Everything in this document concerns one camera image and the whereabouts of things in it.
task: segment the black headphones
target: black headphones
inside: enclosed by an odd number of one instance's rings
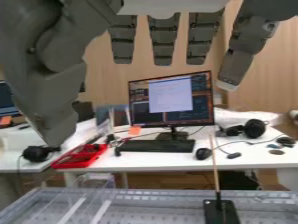
[[[258,119],[251,119],[243,125],[236,125],[223,129],[216,132],[216,137],[226,136],[238,136],[239,134],[244,134],[247,138],[258,138],[263,135],[266,131],[266,123]]]
[[[42,146],[29,146],[23,152],[23,159],[34,163],[45,162],[49,159],[49,154],[61,151],[61,148],[42,147]]]

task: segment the transparent plastic container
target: transparent plastic container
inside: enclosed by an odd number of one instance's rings
[[[23,196],[0,216],[1,224],[89,223],[98,209],[114,197],[114,178],[109,174],[85,174],[67,188],[45,188]]]
[[[125,190],[110,175],[86,174],[73,187],[37,189],[0,213],[0,224],[204,224],[206,190]],[[296,224],[298,193],[222,191],[243,224]]]

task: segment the red tray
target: red tray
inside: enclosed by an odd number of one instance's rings
[[[106,149],[106,144],[78,146],[53,161],[50,167],[53,169],[85,168],[98,159]]]

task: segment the white desk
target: white desk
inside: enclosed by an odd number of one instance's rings
[[[1,129],[0,130],[0,138],[5,138],[5,136],[21,136],[21,133],[33,133],[31,129],[23,129],[18,130],[18,127]],[[41,182],[41,172],[50,166],[50,163],[54,159],[57,159],[62,154],[65,154],[69,150],[71,150],[75,146],[85,143],[87,140],[90,140],[94,135],[97,134],[97,127],[95,127],[95,119],[91,119],[89,121],[81,122],[77,124],[77,131],[73,134],[73,136],[66,140],[66,142],[61,146],[61,152],[53,153],[53,156],[42,163],[31,163],[26,161],[23,158],[19,160],[19,170],[17,168],[17,160],[19,155],[22,154],[23,149],[27,145],[22,145],[21,141],[18,144],[18,147],[15,147],[15,144],[13,149],[9,150],[3,148],[0,148],[0,194],[1,194],[1,202],[0,202],[0,210],[3,208],[14,199],[17,199],[15,192],[19,192],[17,189],[18,187],[18,177],[17,172],[19,173],[33,173],[35,181]],[[35,136],[31,135],[31,145],[35,143]]]
[[[7,129],[9,132],[22,132],[30,131],[30,129],[17,130],[15,128]],[[61,146],[61,152],[53,153],[53,156],[42,163],[31,163],[23,158],[19,160],[19,173],[39,173],[42,172],[49,166],[50,163],[69,150],[71,150],[79,144],[83,144],[87,140],[90,140],[94,135],[97,134],[95,128],[95,119],[89,121],[81,122],[77,124],[77,131],[71,135],[71,137],[65,141]],[[0,173],[15,173],[17,172],[17,160],[19,155],[22,154],[25,147],[21,146],[19,143],[19,150],[5,151],[1,150],[0,153]]]
[[[192,133],[199,127],[184,128],[183,131]],[[142,134],[164,132],[162,128],[142,129]],[[210,148],[208,135],[214,133],[214,127],[204,127],[190,138],[195,139],[195,149]],[[282,133],[274,128],[267,128],[264,135],[258,139],[247,139],[243,135],[238,137],[216,138],[218,145],[234,141],[260,142],[271,140]],[[127,133],[118,133],[115,136],[127,137]],[[139,137],[139,139],[154,139],[156,134]],[[283,148],[283,155],[272,155],[268,153],[267,144],[247,145],[246,143],[230,144],[222,149],[228,153],[240,152],[242,156],[235,159],[227,159],[226,154],[216,150],[216,165],[220,170],[240,170],[240,169],[262,169],[262,168],[295,168],[298,167],[298,144],[293,148]],[[211,158],[198,161],[194,158],[194,153],[138,153],[122,152],[121,157],[114,156],[114,149],[110,148],[99,159],[85,169],[59,170],[65,173],[69,180],[73,180],[73,175],[82,172],[144,172],[144,171],[200,171],[211,170]]]

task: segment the monitor screen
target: monitor screen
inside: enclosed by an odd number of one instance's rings
[[[135,126],[212,125],[211,72],[130,81],[129,110]]]
[[[11,102],[11,91],[3,81],[0,81],[0,117],[18,115],[18,110]]]

